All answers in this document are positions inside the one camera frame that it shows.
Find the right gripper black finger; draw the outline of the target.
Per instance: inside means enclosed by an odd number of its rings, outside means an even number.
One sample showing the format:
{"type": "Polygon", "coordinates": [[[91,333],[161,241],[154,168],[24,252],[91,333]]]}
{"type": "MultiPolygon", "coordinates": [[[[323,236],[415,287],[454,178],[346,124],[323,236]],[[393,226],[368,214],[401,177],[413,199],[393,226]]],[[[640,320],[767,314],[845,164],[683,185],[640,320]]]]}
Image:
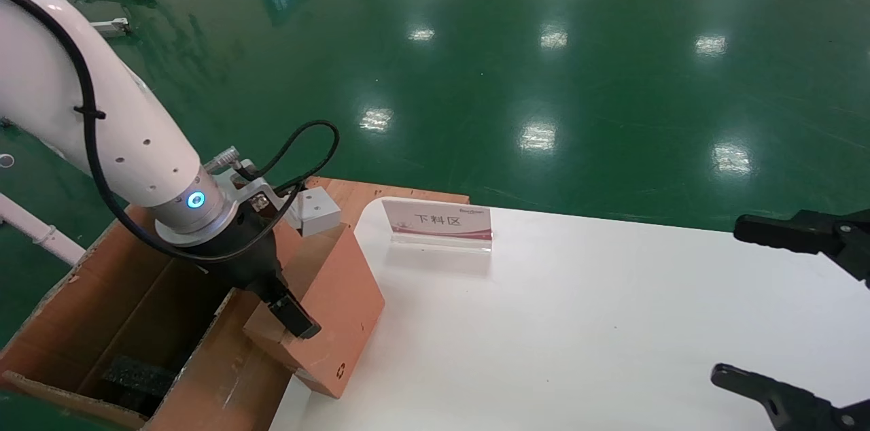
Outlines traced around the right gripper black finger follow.
{"type": "Polygon", "coordinates": [[[714,365],[710,381],[759,403],[776,430],[869,429],[869,400],[836,407],[795,385],[723,363],[714,365]]]}
{"type": "Polygon", "coordinates": [[[823,254],[852,278],[869,281],[868,209],[840,216],[801,210],[788,220],[742,215],[733,236],[748,244],[823,254]]]}

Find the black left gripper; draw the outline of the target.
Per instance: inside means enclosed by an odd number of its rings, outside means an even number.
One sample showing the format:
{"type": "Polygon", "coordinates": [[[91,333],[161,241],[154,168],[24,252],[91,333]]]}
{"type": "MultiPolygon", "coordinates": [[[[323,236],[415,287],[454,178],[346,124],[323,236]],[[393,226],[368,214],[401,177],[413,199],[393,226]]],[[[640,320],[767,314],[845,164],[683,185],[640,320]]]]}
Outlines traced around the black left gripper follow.
{"type": "MultiPolygon", "coordinates": [[[[236,252],[247,245],[264,227],[269,224],[255,212],[250,204],[241,204],[233,220],[218,233],[200,245],[182,249],[190,255],[217,257],[228,252],[236,252]]],[[[283,327],[297,339],[311,339],[321,331],[322,326],[308,314],[298,299],[286,288],[279,270],[277,245],[273,232],[259,239],[249,249],[233,260],[205,263],[198,262],[214,278],[231,288],[254,292],[267,303],[269,311],[283,327]]]]}

